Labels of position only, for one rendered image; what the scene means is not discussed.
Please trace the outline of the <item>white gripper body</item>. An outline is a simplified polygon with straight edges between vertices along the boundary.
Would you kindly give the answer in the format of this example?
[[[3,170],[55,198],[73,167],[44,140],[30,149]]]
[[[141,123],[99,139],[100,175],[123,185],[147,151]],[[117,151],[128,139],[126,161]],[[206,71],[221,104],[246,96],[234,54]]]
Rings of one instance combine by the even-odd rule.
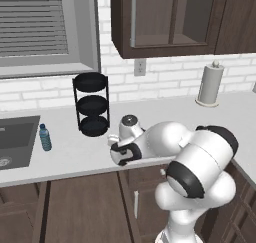
[[[117,135],[109,135],[107,137],[108,145],[111,146],[119,141],[119,137]]]

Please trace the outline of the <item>dark wood drawer front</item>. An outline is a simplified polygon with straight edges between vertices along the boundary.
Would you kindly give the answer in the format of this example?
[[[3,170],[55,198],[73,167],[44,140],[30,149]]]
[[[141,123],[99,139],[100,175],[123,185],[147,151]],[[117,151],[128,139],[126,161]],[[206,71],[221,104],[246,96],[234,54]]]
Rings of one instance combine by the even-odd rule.
[[[161,164],[156,166],[130,169],[127,172],[127,182],[129,188],[137,190],[144,184],[154,184],[157,182],[163,182],[166,180],[167,164]]]

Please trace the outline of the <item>blue water bottle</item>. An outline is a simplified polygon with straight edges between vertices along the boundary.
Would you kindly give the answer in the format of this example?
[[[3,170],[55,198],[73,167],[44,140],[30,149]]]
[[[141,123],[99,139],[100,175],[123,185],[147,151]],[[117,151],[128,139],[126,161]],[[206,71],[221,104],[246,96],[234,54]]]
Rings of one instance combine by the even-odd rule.
[[[39,136],[43,150],[50,151],[52,149],[50,134],[44,124],[40,125]]]

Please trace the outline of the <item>wide dark wood base cupboard door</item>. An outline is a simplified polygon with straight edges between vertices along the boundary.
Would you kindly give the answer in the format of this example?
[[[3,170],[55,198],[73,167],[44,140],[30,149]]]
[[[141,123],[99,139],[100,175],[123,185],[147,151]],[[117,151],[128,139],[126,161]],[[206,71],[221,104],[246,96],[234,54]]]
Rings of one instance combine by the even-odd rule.
[[[45,243],[131,243],[117,174],[52,181]]]

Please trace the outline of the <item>narrow dark wood base cupboard door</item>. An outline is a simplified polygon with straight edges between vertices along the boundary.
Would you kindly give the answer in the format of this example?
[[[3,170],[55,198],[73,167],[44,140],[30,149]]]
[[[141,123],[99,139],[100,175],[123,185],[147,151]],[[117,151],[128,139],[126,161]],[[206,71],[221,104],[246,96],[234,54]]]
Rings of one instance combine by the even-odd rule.
[[[158,207],[155,186],[140,188],[138,218],[136,219],[142,243],[155,243],[158,234],[165,228],[169,212]],[[134,209],[134,191],[132,192]]]

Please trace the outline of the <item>dark grey sink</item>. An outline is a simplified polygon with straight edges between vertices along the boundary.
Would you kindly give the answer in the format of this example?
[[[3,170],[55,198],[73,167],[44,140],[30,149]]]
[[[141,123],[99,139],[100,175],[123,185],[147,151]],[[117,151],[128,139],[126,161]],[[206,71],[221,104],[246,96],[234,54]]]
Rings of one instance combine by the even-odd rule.
[[[39,116],[0,119],[0,170],[28,167]]]

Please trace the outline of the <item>white paper towel roll holder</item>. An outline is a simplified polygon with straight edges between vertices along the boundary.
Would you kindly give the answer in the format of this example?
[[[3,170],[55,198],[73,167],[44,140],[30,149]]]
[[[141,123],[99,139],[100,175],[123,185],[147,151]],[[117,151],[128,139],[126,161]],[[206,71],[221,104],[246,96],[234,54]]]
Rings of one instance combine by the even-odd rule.
[[[217,96],[224,67],[214,60],[204,67],[199,93],[195,99],[196,103],[204,107],[216,107],[218,105]]]

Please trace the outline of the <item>dark wood under-sink cupboard door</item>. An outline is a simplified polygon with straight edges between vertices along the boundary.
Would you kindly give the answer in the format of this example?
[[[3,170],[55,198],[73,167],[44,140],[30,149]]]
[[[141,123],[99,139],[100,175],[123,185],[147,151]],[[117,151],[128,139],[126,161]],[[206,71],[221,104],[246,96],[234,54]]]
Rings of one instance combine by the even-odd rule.
[[[47,183],[0,188],[0,243],[41,243]]]

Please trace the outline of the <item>dark wood glass cupboard door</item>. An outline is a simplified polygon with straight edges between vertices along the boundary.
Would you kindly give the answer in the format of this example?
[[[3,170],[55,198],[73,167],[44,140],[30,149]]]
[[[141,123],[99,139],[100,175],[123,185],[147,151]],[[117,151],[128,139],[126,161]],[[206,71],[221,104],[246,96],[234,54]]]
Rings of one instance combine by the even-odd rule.
[[[225,1],[136,0],[133,48],[131,0],[110,0],[112,42],[124,59],[212,54]]]

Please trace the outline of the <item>grey window blinds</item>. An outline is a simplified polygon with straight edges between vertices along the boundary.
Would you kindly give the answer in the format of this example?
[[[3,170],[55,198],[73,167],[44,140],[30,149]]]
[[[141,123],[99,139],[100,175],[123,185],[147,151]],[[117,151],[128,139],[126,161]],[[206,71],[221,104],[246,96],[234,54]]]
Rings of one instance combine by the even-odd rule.
[[[0,0],[0,57],[67,53],[62,0]]]

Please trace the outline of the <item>dark wood corner base cupboards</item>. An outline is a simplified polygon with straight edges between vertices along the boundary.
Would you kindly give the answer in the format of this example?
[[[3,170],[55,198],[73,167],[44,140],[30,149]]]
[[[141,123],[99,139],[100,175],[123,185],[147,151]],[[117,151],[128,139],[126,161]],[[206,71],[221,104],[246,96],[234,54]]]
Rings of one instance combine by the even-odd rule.
[[[195,231],[203,243],[256,243],[256,184],[235,161],[225,171],[236,183],[235,197],[201,216]]]

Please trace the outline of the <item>dark wood plain cupboard door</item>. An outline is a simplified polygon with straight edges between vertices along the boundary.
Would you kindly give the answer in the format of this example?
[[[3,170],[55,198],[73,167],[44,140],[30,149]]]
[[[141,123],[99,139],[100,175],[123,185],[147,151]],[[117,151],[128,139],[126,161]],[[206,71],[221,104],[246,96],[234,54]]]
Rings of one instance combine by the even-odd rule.
[[[215,53],[256,53],[256,0],[226,1]]]

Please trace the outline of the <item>grey wall outlet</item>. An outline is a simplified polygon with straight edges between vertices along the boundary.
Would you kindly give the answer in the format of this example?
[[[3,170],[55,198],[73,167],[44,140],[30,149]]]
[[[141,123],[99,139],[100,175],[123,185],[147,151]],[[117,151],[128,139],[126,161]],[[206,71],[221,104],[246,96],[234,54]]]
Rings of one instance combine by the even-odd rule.
[[[135,76],[146,75],[146,59],[145,58],[134,60],[134,75]]]

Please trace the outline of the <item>grey window frame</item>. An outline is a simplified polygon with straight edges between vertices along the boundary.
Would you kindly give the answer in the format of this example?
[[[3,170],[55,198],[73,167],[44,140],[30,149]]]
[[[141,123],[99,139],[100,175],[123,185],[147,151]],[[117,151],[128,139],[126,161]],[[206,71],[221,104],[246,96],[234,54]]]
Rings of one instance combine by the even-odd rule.
[[[62,0],[68,53],[0,57],[0,79],[98,72],[97,0]]]

